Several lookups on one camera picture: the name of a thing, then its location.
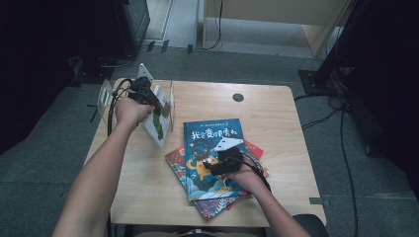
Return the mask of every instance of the person's left arm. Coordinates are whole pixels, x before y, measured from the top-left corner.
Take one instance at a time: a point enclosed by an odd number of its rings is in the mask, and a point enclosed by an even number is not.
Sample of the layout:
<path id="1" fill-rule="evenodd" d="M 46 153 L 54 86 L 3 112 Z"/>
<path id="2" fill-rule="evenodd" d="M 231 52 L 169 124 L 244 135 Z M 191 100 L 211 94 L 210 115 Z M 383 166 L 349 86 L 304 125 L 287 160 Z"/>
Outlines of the person's left arm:
<path id="1" fill-rule="evenodd" d="M 76 177 L 52 236 L 104 236 L 129 136 L 152 110 L 131 99 L 117 102 L 117 125 Z"/>

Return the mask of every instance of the gray carpet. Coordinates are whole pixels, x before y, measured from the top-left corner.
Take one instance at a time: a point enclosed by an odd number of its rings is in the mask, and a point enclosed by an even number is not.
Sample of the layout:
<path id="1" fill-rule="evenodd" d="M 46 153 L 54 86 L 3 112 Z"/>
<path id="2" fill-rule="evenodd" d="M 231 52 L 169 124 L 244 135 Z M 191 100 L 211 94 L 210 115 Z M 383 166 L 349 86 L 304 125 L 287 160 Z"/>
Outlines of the gray carpet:
<path id="1" fill-rule="evenodd" d="M 156 79 L 285 85 L 303 95 L 299 69 L 316 70 L 321 60 L 244 53 L 168 48 L 141 51 L 117 68 L 112 80 L 136 76 L 144 63 Z M 100 85 L 65 88 L 30 136 L 0 157 L 0 236 L 48 236 L 73 179 L 82 168 L 99 117 Z M 301 124 L 322 119 L 332 109 L 327 98 L 296 102 Z M 354 236 L 348 172 L 340 146 L 340 113 L 310 127 L 304 136 L 327 217 L 330 236 Z M 419 236 L 419 205 L 404 173 L 385 158 L 368 157 L 349 113 L 344 115 L 344 144 L 354 178 L 359 236 Z"/>

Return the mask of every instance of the light wood tabletop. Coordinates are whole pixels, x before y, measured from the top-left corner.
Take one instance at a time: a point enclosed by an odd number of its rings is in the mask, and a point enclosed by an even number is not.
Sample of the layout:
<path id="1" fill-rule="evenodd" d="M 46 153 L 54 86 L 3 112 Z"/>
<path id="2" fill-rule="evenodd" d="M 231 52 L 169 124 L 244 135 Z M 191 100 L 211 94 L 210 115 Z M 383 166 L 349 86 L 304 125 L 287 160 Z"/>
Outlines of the light wood tabletop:
<path id="1" fill-rule="evenodd" d="M 170 81 L 154 81 L 167 94 Z M 139 126 L 131 135 L 117 195 L 111 208 L 113 223 L 189 226 L 268 227 L 257 201 L 240 197 L 230 210 L 210 220 L 201 217 L 170 169 L 165 155 L 183 145 L 183 122 L 239 118 L 244 138 L 264 150 L 272 192 L 291 214 L 311 213 L 323 224 L 326 217 L 289 87 L 173 81 L 175 110 L 173 131 L 158 148 Z M 244 97 L 235 102 L 234 94 Z M 107 137 L 100 122 L 86 161 Z"/>

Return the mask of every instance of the hand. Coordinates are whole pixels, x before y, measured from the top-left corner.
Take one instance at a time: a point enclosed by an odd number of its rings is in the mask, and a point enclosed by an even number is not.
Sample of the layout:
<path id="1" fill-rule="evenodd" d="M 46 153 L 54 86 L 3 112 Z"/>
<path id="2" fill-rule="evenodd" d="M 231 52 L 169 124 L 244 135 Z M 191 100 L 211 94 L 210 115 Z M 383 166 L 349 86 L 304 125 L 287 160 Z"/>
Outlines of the hand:
<path id="1" fill-rule="evenodd" d="M 134 130 L 153 110 L 153 106 L 141 105 L 133 99 L 122 98 L 115 106 L 117 124 L 126 124 L 131 130 Z"/>
<path id="2" fill-rule="evenodd" d="M 244 161 L 250 165 L 255 165 L 253 161 L 247 156 L 244 156 Z M 241 165 L 239 171 L 229 173 L 224 176 L 235 181 L 237 185 L 252 194 L 256 193 L 259 189 L 266 189 L 266 186 L 261 178 L 245 164 Z"/>

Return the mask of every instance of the forearm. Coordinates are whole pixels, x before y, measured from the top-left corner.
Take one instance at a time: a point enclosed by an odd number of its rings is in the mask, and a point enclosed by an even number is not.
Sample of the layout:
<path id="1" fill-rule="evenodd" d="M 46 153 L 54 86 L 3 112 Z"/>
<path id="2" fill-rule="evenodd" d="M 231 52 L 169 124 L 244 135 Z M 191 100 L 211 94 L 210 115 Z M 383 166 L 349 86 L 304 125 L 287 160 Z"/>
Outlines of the forearm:
<path id="1" fill-rule="evenodd" d="M 309 236 L 268 189 L 262 187 L 253 196 L 262 207 L 275 236 Z"/>
<path id="2" fill-rule="evenodd" d="M 80 228 L 86 235 L 105 231 L 130 134 L 130 127 L 118 124 L 86 163 L 71 187 L 56 230 Z"/>

